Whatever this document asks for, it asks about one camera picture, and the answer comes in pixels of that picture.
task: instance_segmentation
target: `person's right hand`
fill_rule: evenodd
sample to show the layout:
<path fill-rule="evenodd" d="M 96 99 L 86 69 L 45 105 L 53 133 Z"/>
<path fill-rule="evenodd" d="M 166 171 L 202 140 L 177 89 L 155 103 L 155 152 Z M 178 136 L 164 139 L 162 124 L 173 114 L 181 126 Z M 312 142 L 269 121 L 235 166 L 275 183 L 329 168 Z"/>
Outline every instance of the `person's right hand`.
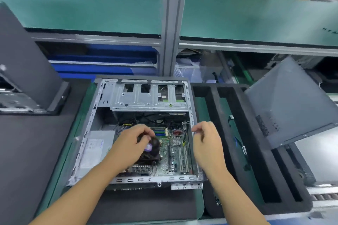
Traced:
<path fill-rule="evenodd" d="M 193 126 L 194 156 L 208 177 L 227 171 L 221 138 L 213 122 L 200 122 Z"/>

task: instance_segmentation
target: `black mat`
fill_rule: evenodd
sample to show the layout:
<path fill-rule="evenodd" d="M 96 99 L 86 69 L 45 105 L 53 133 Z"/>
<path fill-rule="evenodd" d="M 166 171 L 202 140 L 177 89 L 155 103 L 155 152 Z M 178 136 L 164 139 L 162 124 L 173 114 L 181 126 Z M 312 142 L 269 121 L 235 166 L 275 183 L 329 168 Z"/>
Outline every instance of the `black mat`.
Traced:
<path fill-rule="evenodd" d="M 193 190 L 137 189 L 105 191 L 88 224 L 196 218 L 196 199 Z"/>
<path fill-rule="evenodd" d="M 70 83 L 59 116 L 0 115 L 1 225 L 33 219 L 90 81 Z"/>

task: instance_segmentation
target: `person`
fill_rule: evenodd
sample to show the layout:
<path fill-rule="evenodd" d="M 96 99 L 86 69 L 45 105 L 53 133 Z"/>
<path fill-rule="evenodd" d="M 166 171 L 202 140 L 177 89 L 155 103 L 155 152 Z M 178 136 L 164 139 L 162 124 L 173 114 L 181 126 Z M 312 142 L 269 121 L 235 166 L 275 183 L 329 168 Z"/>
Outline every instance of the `person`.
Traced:
<path fill-rule="evenodd" d="M 192 127 L 193 152 L 217 193 L 230 225 L 268 224 L 264 215 L 247 197 L 226 168 L 221 138 L 212 122 Z M 106 157 L 76 185 L 37 216 L 30 225 L 86 224 L 109 182 L 122 170 L 133 165 L 155 133 L 139 124 L 124 130 Z"/>

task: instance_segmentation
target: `black fan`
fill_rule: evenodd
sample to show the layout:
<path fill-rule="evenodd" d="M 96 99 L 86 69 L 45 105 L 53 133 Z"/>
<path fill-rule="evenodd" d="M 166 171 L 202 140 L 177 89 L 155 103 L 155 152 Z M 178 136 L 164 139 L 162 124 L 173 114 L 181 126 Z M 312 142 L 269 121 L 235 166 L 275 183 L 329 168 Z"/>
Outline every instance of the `black fan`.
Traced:
<path fill-rule="evenodd" d="M 141 140 L 142 136 L 137 138 L 137 142 Z M 143 151 L 140 158 L 137 160 L 136 164 L 138 165 L 152 165 L 155 161 L 158 163 L 160 160 L 159 156 L 159 140 L 154 137 L 151 138 L 149 144 L 147 145 L 146 149 Z"/>

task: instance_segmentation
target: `person's left hand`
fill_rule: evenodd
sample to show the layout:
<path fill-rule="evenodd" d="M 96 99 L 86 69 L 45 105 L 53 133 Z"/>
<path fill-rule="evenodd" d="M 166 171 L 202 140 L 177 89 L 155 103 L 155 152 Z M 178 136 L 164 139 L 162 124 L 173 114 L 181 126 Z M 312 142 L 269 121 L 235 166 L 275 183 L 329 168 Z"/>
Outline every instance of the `person's left hand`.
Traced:
<path fill-rule="evenodd" d="M 141 141 L 137 143 L 137 137 L 140 134 L 143 134 L 143 136 Z M 127 169 L 140 158 L 151 137 L 155 137 L 155 133 L 143 124 L 124 130 L 102 162 L 114 168 L 112 172 L 115 173 Z"/>

